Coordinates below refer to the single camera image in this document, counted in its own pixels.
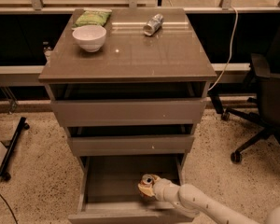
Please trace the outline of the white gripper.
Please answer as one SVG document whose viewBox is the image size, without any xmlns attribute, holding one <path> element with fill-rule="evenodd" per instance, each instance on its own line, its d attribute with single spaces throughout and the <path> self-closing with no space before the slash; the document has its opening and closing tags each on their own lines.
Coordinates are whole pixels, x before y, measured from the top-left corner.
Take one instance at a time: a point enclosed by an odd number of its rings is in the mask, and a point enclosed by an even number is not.
<svg viewBox="0 0 280 224">
<path fill-rule="evenodd" d="M 138 189 L 141 193 L 148 197 L 156 197 L 158 201 L 174 203 L 179 201 L 179 189 L 180 187 L 170 180 L 160 178 L 158 175 L 151 175 L 153 182 L 153 188 L 151 186 L 138 185 Z"/>
</svg>

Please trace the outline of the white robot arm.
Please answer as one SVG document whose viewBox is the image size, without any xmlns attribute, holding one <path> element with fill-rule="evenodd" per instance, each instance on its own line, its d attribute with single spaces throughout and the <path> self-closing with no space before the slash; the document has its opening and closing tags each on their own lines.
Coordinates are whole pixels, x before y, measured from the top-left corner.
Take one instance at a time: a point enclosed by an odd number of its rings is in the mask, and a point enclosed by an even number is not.
<svg viewBox="0 0 280 224">
<path fill-rule="evenodd" d="M 138 184 L 141 193 L 168 202 L 177 212 L 195 218 L 203 212 L 216 224 L 258 224 L 255 220 L 238 213 L 210 198 L 191 184 L 177 185 L 158 175 L 146 174 Z"/>
</svg>

